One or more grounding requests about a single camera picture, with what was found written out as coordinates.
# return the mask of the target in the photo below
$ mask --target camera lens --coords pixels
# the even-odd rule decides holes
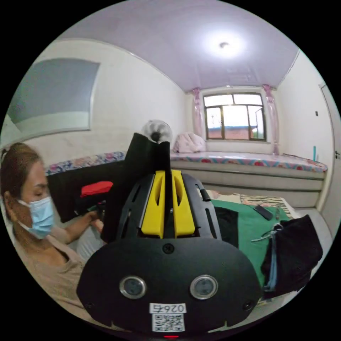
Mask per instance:
[[[140,277],[128,276],[121,280],[120,292],[126,298],[138,299],[146,293],[146,284]]]
[[[209,275],[202,275],[193,280],[190,285],[191,295],[196,299],[209,299],[216,294],[218,282]]]

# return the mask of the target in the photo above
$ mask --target ceiling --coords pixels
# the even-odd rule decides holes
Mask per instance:
[[[298,47],[275,27],[218,0],[128,0],[81,20],[58,39],[86,38],[144,59],[184,91],[276,88]],[[219,47],[228,43],[227,48]]]

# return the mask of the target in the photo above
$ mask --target face mask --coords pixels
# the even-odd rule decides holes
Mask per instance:
[[[38,239],[43,239],[49,235],[54,225],[51,197],[33,201],[29,205],[22,200],[18,200],[18,202],[30,209],[32,228],[27,227],[20,221],[18,222],[19,225]]]

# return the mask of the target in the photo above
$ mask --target woman's hand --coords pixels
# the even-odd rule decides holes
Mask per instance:
[[[92,223],[93,221],[96,221],[98,219],[97,211],[90,211],[90,212],[86,213],[86,216],[88,216],[88,218],[90,219],[90,223]]]
[[[103,222],[100,221],[99,219],[93,220],[91,223],[91,226],[93,226],[100,234],[102,233],[103,230]]]

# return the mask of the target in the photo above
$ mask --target doorframe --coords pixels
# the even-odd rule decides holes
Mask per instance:
[[[328,115],[329,115],[329,120],[330,120],[330,125],[331,125],[331,132],[332,132],[332,143],[333,143],[333,151],[335,151],[335,134],[334,134],[334,127],[333,127],[333,119],[331,117],[331,114],[330,114],[330,110],[329,110],[329,106],[328,106],[328,103],[327,103],[327,100],[323,94],[323,91],[322,91],[322,88],[324,87],[327,87],[327,84],[325,82],[319,84],[319,88],[321,90],[321,94],[323,96],[323,99],[326,103],[326,107],[327,107],[327,111],[328,111]],[[324,198],[324,201],[322,202],[322,205],[321,205],[321,210],[320,210],[320,213],[322,213],[324,207],[325,207],[325,204],[327,202],[327,199],[329,197],[329,193],[330,193],[330,188],[331,188],[331,182],[332,182],[332,179],[333,179],[333,176],[334,176],[334,165],[335,165],[335,157],[334,157],[334,154],[333,154],[333,158],[332,158],[332,164],[331,164],[331,177],[330,177],[330,182],[329,182],[329,185],[328,185],[328,188],[327,188],[327,191],[326,191],[326,196]]]

